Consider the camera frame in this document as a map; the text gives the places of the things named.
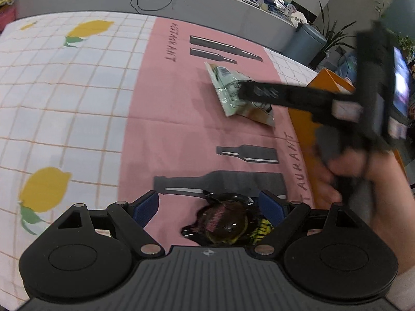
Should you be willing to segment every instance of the black handheld device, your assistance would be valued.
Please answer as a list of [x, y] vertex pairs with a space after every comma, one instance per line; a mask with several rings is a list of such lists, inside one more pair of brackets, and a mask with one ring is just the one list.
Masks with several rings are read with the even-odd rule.
[[[394, 36], [375, 22], [357, 40], [357, 81], [353, 94], [332, 93], [311, 87], [241, 81], [239, 97], [312, 113], [323, 124], [316, 131], [324, 162], [346, 147], [367, 151], [389, 150], [406, 137], [410, 73]], [[338, 178], [333, 185], [343, 202], [364, 221], [373, 209], [372, 186], [364, 180]]]
[[268, 191], [255, 205], [274, 226], [257, 244], [166, 255], [144, 230], [157, 192], [99, 211], [76, 203], [21, 256], [20, 311], [398, 310], [385, 298], [397, 259], [348, 207], [312, 210]]

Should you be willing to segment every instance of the tablecloth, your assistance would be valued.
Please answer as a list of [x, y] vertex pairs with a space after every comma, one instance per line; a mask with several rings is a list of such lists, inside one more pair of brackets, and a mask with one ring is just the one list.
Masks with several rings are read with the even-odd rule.
[[[190, 36], [262, 61], [192, 45]], [[234, 62], [194, 56], [191, 48]], [[313, 206], [287, 109], [273, 107], [275, 128], [225, 117], [205, 62], [298, 85], [316, 75], [250, 41], [153, 16], [57, 13], [7, 26], [0, 37], [0, 305], [14, 310], [27, 299], [21, 254], [76, 202], [105, 209], [132, 202], [158, 177], [219, 170], [281, 173], [288, 199]], [[274, 148], [279, 163], [216, 153], [240, 145]], [[205, 204], [197, 196], [161, 194], [146, 230], [167, 251], [196, 245], [180, 228]]]

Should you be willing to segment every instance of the pink bin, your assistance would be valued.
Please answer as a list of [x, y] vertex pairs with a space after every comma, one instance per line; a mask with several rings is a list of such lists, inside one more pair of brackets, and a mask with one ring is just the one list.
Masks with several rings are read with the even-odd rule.
[[0, 13], [0, 31], [6, 28], [7, 24], [13, 22], [16, 19], [16, 8], [15, 6], [8, 6], [4, 8], [3, 12]]

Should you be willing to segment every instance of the white sleeve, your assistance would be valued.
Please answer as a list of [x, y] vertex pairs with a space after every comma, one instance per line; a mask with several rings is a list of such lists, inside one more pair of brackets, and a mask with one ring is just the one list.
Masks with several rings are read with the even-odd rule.
[[395, 278], [386, 297], [400, 310], [415, 310], [415, 266]]

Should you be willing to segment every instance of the desk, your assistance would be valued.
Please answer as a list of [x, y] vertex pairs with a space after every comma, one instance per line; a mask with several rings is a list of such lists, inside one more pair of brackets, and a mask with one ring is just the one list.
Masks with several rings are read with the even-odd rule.
[[[143, 9], [157, 9], [170, 0], [140, 0]], [[17, 0], [17, 18], [65, 11], [135, 13], [130, 0]], [[173, 0], [158, 12], [143, 12], [220, 30], [281, 52], [295, 27], [241, 0]]]

